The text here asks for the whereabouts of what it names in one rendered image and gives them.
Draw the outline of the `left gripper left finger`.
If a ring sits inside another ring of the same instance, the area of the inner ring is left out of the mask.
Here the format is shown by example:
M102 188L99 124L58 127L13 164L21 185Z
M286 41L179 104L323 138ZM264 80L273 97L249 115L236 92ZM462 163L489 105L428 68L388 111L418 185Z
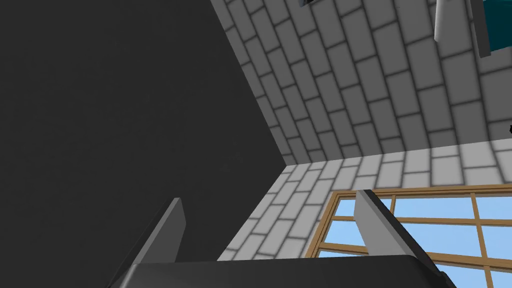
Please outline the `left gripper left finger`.
M179 251L186 228L184 208L180 198L166 201L136 242L129 264L171 263Z

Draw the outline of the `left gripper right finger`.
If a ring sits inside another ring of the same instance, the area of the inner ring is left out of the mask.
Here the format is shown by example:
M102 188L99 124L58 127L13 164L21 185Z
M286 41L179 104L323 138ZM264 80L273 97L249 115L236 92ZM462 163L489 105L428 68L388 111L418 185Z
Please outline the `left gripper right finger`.
M353 218L371 256L424 256L424 250L371 189L358 190Z

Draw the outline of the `wooden framed window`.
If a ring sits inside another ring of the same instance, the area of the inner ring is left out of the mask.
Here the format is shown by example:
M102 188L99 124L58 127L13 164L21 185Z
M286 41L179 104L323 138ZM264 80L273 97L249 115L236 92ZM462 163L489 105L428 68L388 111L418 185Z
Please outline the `wooden framed window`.
M373 190L461 288L512 288L512 184ZM330 198L305 258L368 254L355 190Z

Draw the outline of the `teal and grey cabinet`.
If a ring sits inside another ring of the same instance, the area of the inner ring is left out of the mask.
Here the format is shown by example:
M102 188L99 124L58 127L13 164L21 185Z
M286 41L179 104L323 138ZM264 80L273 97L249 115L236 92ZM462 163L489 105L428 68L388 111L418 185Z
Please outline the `teal and grey cabinet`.
M512 48L512 0L469 0L479 58Z

